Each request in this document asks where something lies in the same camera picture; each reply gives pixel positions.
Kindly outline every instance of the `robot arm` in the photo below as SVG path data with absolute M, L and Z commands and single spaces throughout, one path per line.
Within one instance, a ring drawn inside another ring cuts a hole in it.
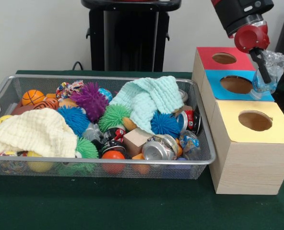
M 268 26 L 262 14 L 274 6 L 272 0 L 211 0 L 228 37 L 249 53 L 259 66 L 264 83 L 271 83 L 262 52 L 270 44 Z

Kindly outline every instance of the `wire mesh basket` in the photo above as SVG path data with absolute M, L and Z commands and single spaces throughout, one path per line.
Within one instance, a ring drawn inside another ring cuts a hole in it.
M 83 80 L 97 82 L 113 96 L 135 78 L 79 77 L 49 75 L 14 75 L 0 85 L 0 117 L 11 113 L 23 94 L 38 89 L 44 94 L 55 92 L 62 82 Z M 177 80 L 178 87 L 187 92 L 187 105 L 198 106 L 202 132 L 199 135 L 201 155 L 198 161 L 140 161 L 78 158 L 43 158 L 0 156 L 0 175 L 76 176 L 120 178 L 197 179 L 205 167 L 215 160 L 215 148 L 198 86 L 190 80 Z

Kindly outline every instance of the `green spiky ball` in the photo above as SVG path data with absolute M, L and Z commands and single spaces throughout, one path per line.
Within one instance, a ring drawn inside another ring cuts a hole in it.
M 95 145 L 86 138 L 77 139 L 76 151 L 81 154 L 82 158 L 98 158 Z
M 106 107 L 104 115 L 99 119 L 99 129 L 105 133 L 111 127 L 117 127 L 123 124 L 124 117 L 130 117 L 130 109 L 120 105 L 111 104 Z
M 69 165 L 60 163 L 57 170 L 61 176 L 91 176 L 94 167 L 94 163 L 70 163 Z

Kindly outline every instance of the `mint green towel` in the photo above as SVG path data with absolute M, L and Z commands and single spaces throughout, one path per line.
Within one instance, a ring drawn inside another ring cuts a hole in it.
M 154 134 L 151 120 L 156 110 L 171 114 L 184 105 L 173 76 L 127 82 L 110 104 L 122 104 L 130 108 L 130 119 L 151 134 Z

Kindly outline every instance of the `yellow box top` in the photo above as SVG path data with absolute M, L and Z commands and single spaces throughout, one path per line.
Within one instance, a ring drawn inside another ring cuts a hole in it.
M 217 102 L 231 141 L 284 144 L 284 114 L 277 103 Z

